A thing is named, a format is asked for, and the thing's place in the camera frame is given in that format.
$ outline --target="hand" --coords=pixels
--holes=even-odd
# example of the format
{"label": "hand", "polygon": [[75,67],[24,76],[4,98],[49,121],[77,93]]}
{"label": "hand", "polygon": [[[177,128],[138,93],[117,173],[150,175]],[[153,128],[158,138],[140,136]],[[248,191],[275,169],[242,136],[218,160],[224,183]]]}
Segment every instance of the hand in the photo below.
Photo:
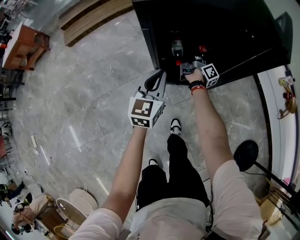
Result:
{"label": "hand", "polygon": [[186,79],[191,83],[193,81],[202,81],[204,82],[204,77],[201,70],[195,68],[193,73],[185,75]]}

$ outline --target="red bracelet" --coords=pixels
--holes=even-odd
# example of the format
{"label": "red bracelet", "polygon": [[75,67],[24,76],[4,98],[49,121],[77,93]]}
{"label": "red bracelet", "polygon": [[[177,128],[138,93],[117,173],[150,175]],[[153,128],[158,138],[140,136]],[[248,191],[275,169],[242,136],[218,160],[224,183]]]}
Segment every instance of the red bracelet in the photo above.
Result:
{"label": "red bracelet", "polygon": [[197,90],[197,89],[205,89],[205,90],[207,90],[206,87],[204,87],[204,86],[194,86],[194,87],[191,89],[192,95],[193,95],[193,91],[195,91],[195,90]]}

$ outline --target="black pants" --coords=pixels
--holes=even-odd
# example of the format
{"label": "black pants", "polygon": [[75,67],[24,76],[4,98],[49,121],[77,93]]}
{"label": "black pants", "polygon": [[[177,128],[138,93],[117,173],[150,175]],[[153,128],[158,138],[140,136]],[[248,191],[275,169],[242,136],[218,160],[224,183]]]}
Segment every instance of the black pants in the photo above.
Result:
{"label": "black pants", "polygon": [[24,183],[22,182],[15,191],[9,189],[7,194],[8,199],[12,200],[13,198],[17,197],[24,189],[24,187]]}
{"label": "black pants", "polygon": [[183,139],[171,134],[168,139],[170,154],[167,182],[165,172],[157,165],[150,165],[142,171],[142,180],[137,189],[137,209],[164,198],[186,197],[200,200],[209,206],[209,200],[197,170],[188,159],[188,150]]}

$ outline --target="white t-shirt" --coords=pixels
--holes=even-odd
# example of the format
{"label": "white t-shirt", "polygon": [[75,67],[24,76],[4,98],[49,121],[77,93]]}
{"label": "white t-shirt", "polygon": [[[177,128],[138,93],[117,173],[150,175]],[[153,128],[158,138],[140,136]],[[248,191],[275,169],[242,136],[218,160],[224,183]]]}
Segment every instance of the white t-shirt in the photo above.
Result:
{"label": "white t-shirt", "polygon": [[[212,191],[212,230],[225,239],[257,239],[263,220],[254,195],[234,160],[218,168]],[[128,240],[199,240],[205,232],[207,210],[195,199],[169,198],[139,210],[133,218]],[[108,209],[94,211],[71,240],[114,240],[122,230],[120,217]]]}

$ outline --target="wooden stool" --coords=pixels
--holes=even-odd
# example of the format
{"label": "wooden stool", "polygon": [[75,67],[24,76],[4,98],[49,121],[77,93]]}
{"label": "wooden stool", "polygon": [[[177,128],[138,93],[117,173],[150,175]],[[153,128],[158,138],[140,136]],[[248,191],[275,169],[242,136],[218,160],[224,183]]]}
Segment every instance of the wooden stool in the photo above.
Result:
{"label": "wooden stool", "polygon": [[33,71],[37,59],[50,51],[49,38],[48,35],[20,23],[7,45],[2,66]]}

